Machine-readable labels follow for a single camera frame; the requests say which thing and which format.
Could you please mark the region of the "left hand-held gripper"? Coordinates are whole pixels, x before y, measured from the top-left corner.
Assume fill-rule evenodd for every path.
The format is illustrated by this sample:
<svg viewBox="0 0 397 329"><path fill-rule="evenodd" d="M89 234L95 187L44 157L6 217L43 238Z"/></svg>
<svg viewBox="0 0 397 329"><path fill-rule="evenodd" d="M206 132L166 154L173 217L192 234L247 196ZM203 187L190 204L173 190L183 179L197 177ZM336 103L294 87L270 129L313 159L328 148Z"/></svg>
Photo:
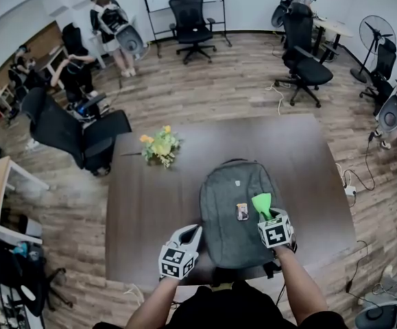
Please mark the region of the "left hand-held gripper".
<svg viewBox="0 0 397 329"><path fill-rule="evenodd" d="M160 277L177 280L187 277L196 264L201 237L202 226L198 224L176 230L161 248L158 257Z"/></svg>

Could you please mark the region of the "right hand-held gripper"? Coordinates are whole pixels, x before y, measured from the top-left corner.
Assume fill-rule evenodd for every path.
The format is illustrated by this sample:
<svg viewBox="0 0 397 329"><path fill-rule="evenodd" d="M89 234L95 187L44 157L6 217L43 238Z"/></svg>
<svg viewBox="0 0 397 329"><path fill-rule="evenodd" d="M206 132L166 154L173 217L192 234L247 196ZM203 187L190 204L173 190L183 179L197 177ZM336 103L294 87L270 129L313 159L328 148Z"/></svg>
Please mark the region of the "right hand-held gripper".
<svg viewBox="0 0 397 329"><path fill-rule="evenodd" d="M297 250L297 242L293 226L287 212L280 208L270 208L272 219L258 224L258 232L266 248L286 246L293 252Z"/></svg>

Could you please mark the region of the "green cloth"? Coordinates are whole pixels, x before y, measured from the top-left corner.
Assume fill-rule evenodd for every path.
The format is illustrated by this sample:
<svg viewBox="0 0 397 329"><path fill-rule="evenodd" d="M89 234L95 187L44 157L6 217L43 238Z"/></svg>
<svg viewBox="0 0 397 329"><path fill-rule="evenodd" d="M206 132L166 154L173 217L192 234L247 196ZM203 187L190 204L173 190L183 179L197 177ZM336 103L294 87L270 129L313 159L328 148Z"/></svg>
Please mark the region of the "green cloth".
<svg viewBox="0 0 397 329"><path fill-rule="evenodd" d="M252 205L258 214L262 215L264 220L272 219L270 208L272 206L272 194L261 193L252 198Z"/></svg>

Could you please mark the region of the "grey backpack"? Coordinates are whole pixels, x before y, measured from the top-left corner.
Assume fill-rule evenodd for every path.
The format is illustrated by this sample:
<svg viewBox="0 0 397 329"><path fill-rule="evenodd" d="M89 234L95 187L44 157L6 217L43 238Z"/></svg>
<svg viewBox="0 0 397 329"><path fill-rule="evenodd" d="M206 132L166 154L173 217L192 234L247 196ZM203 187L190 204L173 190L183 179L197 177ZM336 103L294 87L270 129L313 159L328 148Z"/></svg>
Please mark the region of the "grey backpack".
<svg viewBox="0 0 397 329"><path fill-rule="evenodd" d="M261 241L260 215L252 198L272 194L272 208L285 209L274 179L257 161L234 159L214 168L200 188L200 212L204 240L215 265L214 279L232 282L264 271L268 278L280 271L274 252ZM237 204L247 203L249 219L237 220Z"/></svg>

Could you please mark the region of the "person's right forearm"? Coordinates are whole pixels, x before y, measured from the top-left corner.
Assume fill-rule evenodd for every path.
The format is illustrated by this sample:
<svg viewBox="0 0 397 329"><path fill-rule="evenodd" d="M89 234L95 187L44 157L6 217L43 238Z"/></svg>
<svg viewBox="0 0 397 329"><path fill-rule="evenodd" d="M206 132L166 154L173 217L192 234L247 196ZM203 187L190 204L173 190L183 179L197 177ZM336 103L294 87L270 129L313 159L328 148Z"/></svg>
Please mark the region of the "person's right forearm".
<svg viewBox="0 0 397 329"><path fill-rule="evenodd" d="M297 325L311 315L328 310L320 288L298 262L294 252L285 246L274 248L287 288L287 298Z"/></svg>

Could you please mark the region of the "person's left forearm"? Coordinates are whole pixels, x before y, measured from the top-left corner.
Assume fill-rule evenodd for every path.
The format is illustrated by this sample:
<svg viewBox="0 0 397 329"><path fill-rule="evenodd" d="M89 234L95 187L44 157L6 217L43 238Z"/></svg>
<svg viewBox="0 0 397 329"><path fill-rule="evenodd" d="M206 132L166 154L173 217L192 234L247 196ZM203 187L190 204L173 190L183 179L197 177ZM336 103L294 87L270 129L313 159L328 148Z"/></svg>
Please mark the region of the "person's left forearm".
<svg viewBox="0 0 397 329"><path fill-rule="evenodd" d="M133 313L125 329L162 328L167 322L179 283L175 278L163 278L152 294Z"/></svg>

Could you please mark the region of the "person's black shirt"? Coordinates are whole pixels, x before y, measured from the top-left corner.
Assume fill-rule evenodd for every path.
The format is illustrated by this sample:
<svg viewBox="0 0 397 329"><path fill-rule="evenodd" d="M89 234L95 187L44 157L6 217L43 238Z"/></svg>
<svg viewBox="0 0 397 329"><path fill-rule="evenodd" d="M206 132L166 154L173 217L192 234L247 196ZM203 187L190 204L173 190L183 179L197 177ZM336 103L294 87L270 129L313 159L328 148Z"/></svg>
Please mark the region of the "person's black shirt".
<svg viewBox="0 0 397 329"><path fill-rule="evenodd" d="M285 319L270 296L238 281L231 289L211 291L199 287L174 311L171 319L155 328L139 324L124 328L99 322L93 329L348 329L341 315L320 311L298 325Z"/></svg>

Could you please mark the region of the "yellow flower bouquet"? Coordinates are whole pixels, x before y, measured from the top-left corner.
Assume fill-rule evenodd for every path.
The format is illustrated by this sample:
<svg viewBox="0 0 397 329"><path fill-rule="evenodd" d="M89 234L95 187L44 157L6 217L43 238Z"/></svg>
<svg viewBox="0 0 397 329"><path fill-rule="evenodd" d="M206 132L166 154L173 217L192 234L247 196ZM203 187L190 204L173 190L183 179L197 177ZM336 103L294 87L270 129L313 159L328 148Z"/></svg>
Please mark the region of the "yellow flower bouquet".
<svg viewBox="0 0 397 329"><path fill-rule="evenodd" d="M164 125L152 136L143 134L139 137L141 147L126 149L119 155L141 156L148 165L160 165L169 169L176 159L176 153L180 149L182 139L178 133L171 129L170 125Z"/></svg>

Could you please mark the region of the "round white table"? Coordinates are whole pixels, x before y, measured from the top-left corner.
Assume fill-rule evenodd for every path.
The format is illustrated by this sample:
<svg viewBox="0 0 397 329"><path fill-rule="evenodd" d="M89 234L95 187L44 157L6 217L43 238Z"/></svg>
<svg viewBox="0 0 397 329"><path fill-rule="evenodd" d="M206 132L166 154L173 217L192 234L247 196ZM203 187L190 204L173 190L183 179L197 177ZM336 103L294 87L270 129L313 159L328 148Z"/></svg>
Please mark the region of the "round white table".
<svg viewBox="0 0 397 329"><path fill-rule="evenodd" d="M335 40L333 42L332 48L336 51L339 45L339 41L341 37L352 38L354 34L350 31L350 29L340 23L338 21L334 21L331 19L321 19L318 16L313 19L313 24L319 29L317 34L317 38L315 40L315 44L313 47L313 55L316 56L318 54L320 48L320 42L322 36L326 30L335 34Z"/></svg>

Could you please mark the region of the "black standing fan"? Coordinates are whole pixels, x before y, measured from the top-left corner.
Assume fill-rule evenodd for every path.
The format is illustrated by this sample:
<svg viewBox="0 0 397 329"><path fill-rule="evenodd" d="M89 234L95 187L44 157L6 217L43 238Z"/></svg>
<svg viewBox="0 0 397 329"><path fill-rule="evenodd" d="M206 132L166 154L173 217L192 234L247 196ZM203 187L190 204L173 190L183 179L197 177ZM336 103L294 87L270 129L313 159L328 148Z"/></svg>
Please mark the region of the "black standing fan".
<svg viewBox="0 0 397 329"><path fill-rule="evenodd" d="M396 34L392 26L382 17L368 15L360 23L359 37L363 46L367 49L364 61L360 62L358 69L350 70L351 76L359 82L366 84L366 63L370 58L378 56L381 47L387 47L388 51L396 53Z"/></svg>

